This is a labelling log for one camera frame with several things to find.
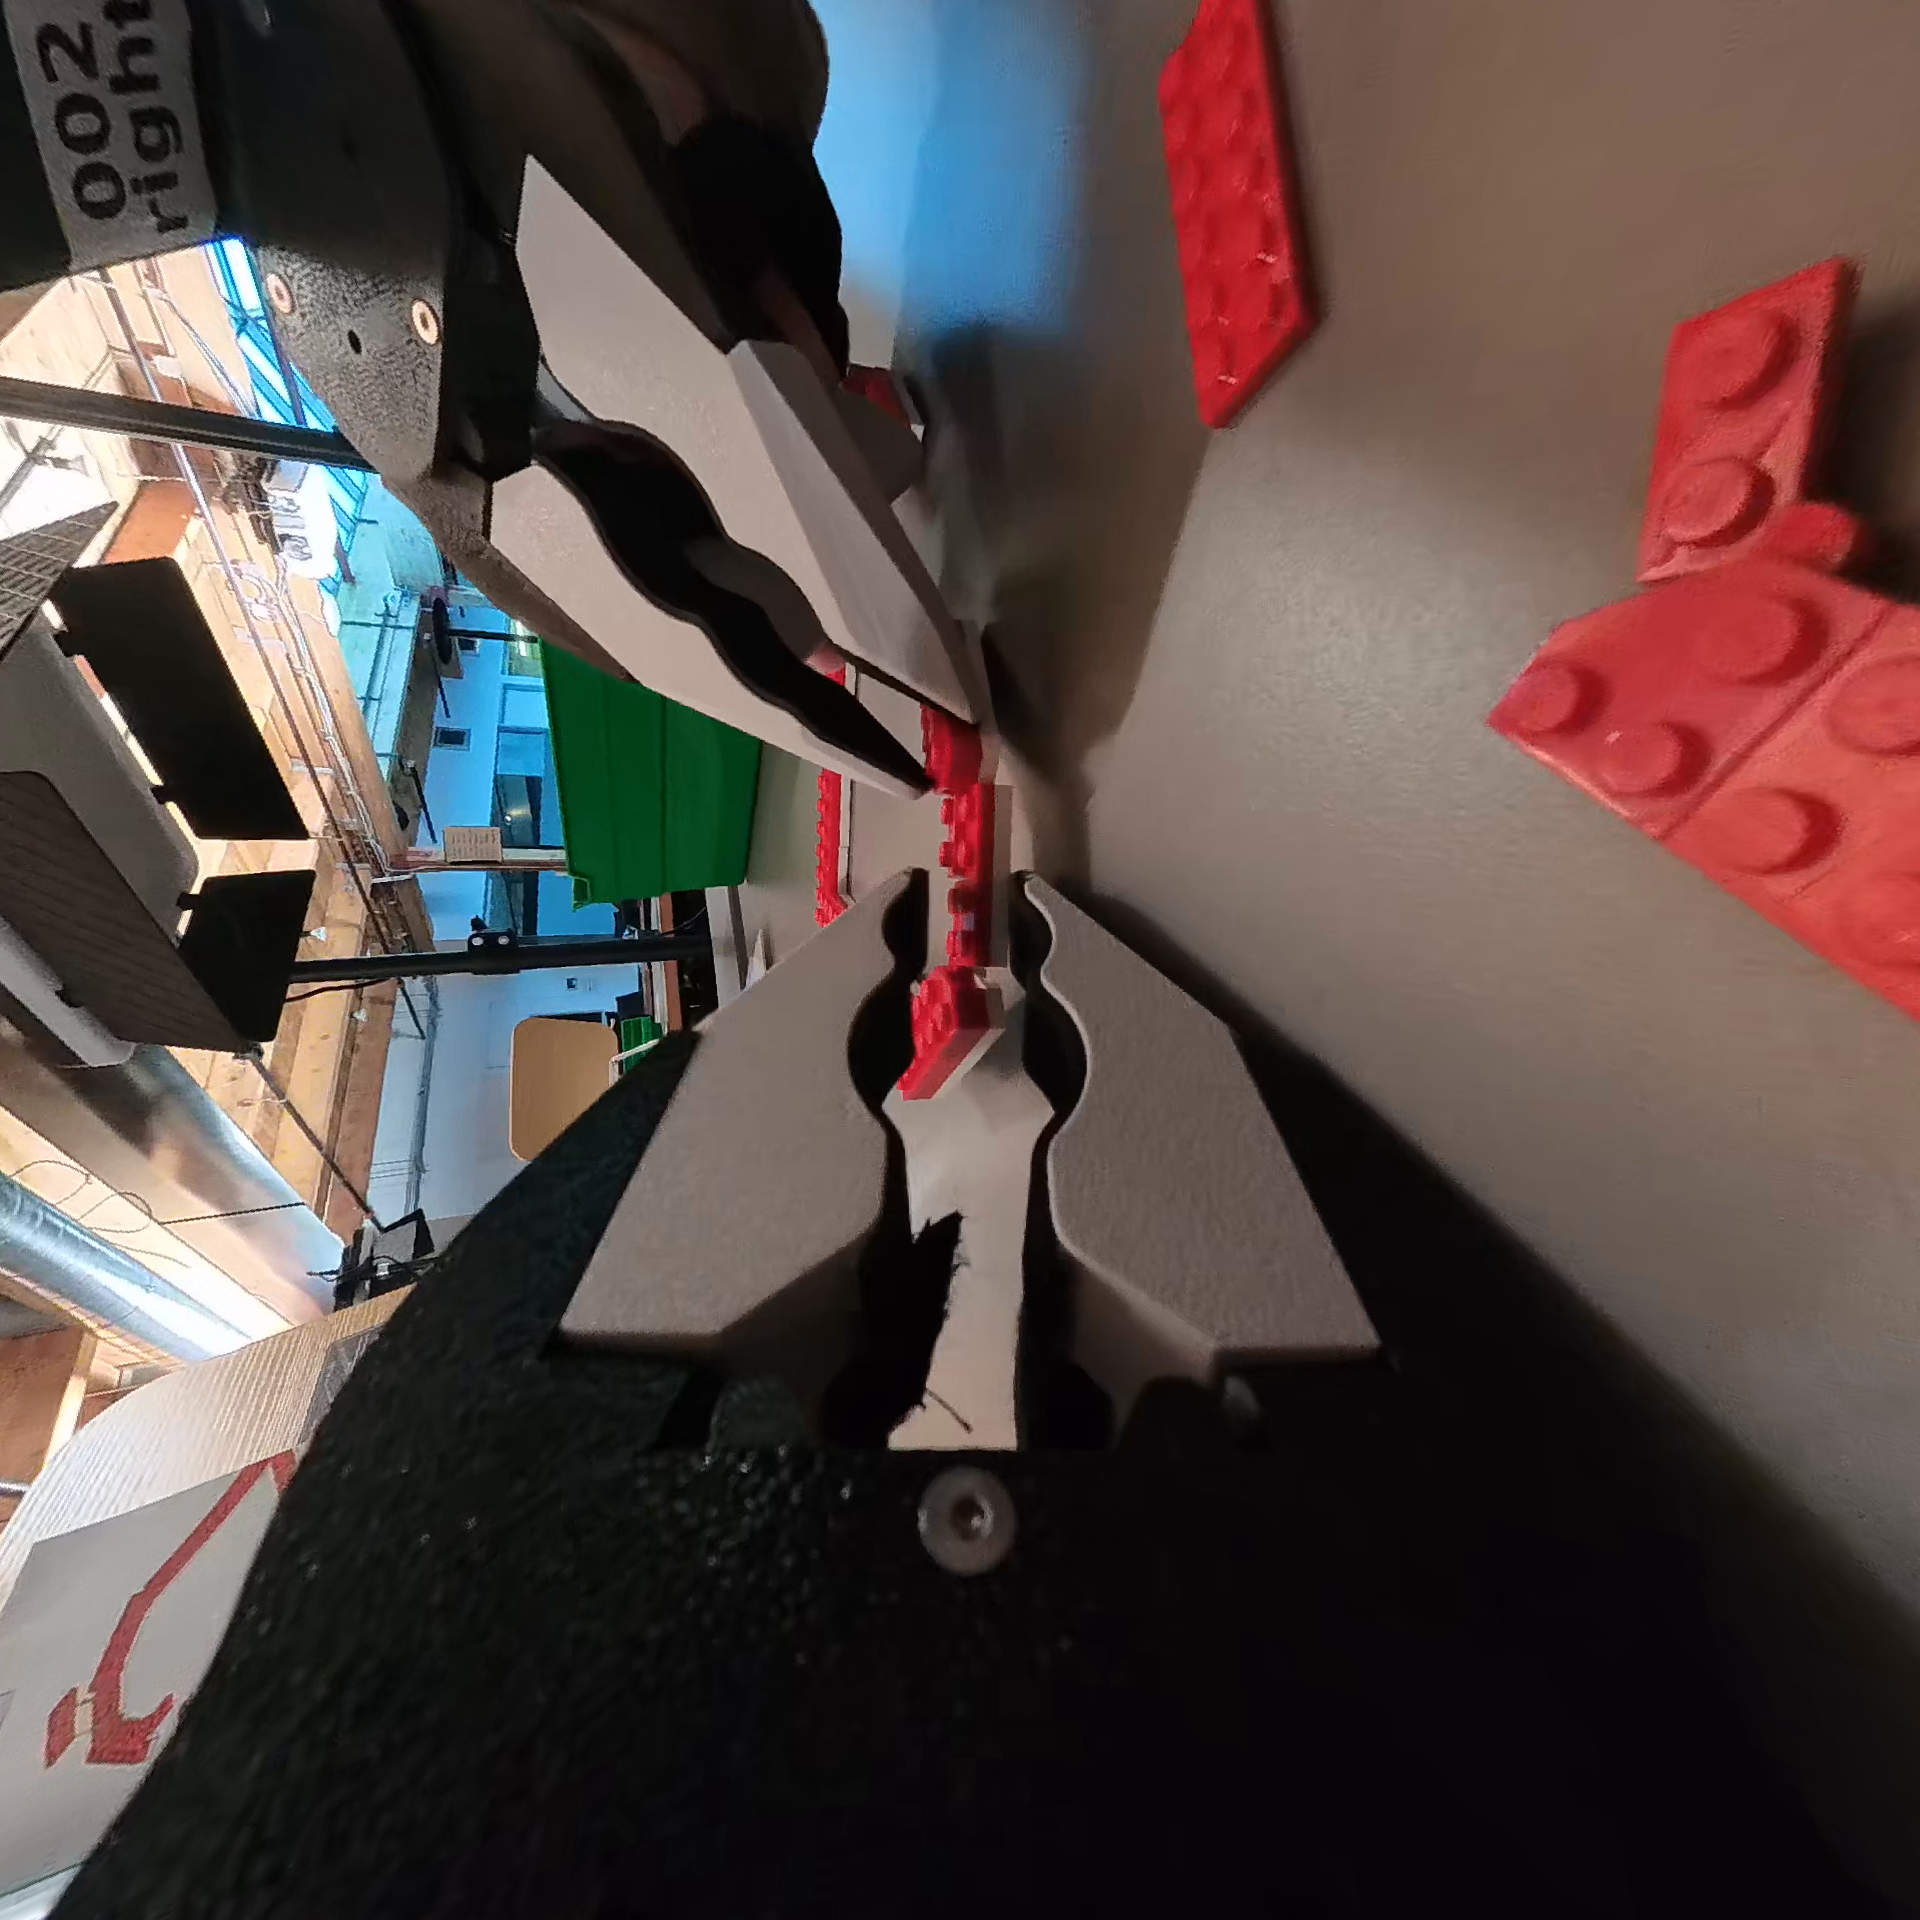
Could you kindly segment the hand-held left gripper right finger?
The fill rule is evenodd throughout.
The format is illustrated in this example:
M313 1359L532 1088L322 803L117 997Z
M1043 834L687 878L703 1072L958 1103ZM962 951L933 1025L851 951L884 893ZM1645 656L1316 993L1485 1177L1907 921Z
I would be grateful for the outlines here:
M1025 901L1043 921L1036 993L1083 1065L1043 1137L1065 1359L1102 1392L1379 1359L1238 1032L1043 878Z

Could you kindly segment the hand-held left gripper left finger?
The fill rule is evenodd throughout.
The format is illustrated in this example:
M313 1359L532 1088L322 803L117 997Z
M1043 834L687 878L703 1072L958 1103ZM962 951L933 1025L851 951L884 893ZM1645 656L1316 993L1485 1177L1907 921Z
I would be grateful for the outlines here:
M913 972L920 867L900 867L694 1032L565 1344L851 1344L900 1190L884 1098Z

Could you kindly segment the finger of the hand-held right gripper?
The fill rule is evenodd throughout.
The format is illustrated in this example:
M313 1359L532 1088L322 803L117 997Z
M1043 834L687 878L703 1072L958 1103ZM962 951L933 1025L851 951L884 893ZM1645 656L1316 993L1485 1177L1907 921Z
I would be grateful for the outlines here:
M494 550L639 683L817 765L927 796L920 762L824 674L828 622L734 543L694 466L621 419L542 419L494 485Z
M518 270L552 393L575 402L583 419L660 435L727 534L805 592L852 674L962 725L992 717L973 632L896 523L851 409L791 344L714 344L533 158L523 163Z

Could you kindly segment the red lego heart frame assembly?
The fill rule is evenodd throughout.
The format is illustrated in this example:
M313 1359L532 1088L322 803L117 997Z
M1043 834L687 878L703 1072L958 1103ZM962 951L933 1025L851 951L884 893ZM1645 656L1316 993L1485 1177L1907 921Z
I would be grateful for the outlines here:
M978 725L920 707L920 776L941 813L927 889L941 951L900 981L900 941L884 939L884 981L851 1025L851 1065L870 1110L933 1098L1001 1025L996 972L996 783Z

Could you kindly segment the red flat lego plate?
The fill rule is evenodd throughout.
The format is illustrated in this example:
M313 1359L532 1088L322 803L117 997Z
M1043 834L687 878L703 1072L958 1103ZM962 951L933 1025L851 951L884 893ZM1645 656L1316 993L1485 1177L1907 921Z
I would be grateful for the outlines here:
M1282 26L1268 0L1196 9L1162 71L1162 151L1196 415L1208 425L1238 425L1325 322Z

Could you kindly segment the red lego assembly with white underside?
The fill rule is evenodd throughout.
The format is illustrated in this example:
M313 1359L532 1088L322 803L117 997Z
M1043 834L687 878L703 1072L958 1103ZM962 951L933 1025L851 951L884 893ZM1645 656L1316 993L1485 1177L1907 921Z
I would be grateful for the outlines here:
M1856 993L1920 1011L1920 617L1822 503L1856 266L1670 332L1638 600L1549 632L1485 725Z

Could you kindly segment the person's right hand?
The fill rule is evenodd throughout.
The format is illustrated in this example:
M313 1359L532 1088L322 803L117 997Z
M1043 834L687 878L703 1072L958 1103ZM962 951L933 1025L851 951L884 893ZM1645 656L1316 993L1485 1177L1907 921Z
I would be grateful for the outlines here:
M828 37L805 0L583 0L583 17L672 52L714 108L791 145L824 134Z

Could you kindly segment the green plastic bin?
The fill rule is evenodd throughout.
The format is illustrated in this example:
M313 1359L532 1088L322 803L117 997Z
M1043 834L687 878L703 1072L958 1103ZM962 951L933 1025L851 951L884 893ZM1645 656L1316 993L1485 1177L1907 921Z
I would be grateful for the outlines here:
M763 737L542 648L575 910L747 880Z

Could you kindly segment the wooden chair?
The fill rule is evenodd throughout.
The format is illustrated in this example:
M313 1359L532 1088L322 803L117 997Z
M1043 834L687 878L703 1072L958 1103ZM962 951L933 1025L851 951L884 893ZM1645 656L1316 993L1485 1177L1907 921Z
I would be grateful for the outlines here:
M533 1160L620 1076L620 1032L604 1021L523 1021L507 1046L507 1157Z

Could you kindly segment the black metal pole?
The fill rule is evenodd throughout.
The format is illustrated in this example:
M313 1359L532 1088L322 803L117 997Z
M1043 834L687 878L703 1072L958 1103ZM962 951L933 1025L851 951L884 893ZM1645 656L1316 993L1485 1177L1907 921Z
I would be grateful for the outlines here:
M376 477L376 462L335 425L244 419L244 415L212 415L212 409L176 409L176 402L23 383L23 376L0 376L0 415L39 419L39 425L119 435L119 444L228 446L228 456L267 456L267 462Z
M408 981L408 980L518 980L518 972L639 972L714 954L703 929L642 929L642 939L532 939L479 929L464 951L366 951L366 954L299 954L292 993L325 981Z

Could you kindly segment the black ceiling panel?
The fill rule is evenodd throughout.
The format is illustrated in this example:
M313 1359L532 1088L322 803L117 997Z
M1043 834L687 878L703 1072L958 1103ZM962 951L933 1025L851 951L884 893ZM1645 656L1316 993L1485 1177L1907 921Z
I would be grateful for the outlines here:
M45 600L63 652L91 656L191 834L306 842L299 803L171 560L68 567Z
M119 1046L249 1049L45 776L0 776L0 917Z
M201 878L191 893L176 954L244 1046L276 1040L313 880L313 867Z

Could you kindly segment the wooden book stand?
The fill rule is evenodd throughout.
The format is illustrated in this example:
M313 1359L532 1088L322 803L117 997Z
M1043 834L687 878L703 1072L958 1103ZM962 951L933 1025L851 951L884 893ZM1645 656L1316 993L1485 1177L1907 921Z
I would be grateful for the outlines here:
M306 1451L341 1383L412 1287L180 1366L94 1414L27 1487L0 1541L0 1596L57 1532L159 1505L274 1451Z

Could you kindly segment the silver ventilation duct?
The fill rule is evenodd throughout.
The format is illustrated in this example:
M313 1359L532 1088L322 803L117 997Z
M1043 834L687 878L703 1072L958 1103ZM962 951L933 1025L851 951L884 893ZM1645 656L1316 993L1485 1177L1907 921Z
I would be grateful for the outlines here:
M227 1359L335 1317L341 1238L163 1049L0 1046L8 1283L133 1359Z

